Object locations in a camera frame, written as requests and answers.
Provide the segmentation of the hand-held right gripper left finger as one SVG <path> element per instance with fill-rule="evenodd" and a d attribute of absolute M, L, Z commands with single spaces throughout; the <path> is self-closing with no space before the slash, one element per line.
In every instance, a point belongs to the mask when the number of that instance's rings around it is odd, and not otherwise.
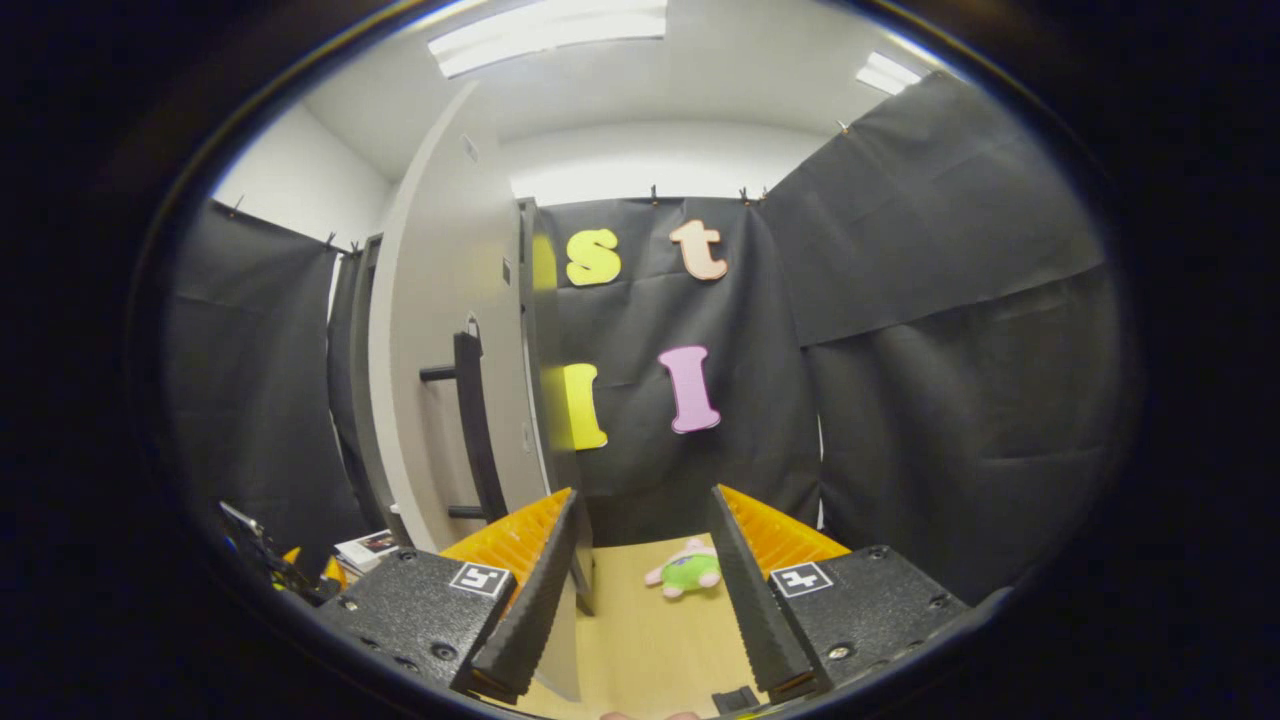
<path fill-rule="evenodd" d="M 435 692 L 512 705 L 541 661 L 579 544 L 579 495 L 554 492 L 439 553 L 397 550 L 319 620 Z"/>

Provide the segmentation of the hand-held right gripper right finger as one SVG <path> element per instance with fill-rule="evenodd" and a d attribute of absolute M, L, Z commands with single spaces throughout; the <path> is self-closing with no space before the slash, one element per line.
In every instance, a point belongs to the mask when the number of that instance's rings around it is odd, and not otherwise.
<path fill-rule="evenodd" d="M 850 550 L 727 486 L 712 543 L 756 688 L 774 705 L 869 682 L 972 609 L 886 544 Z"/>

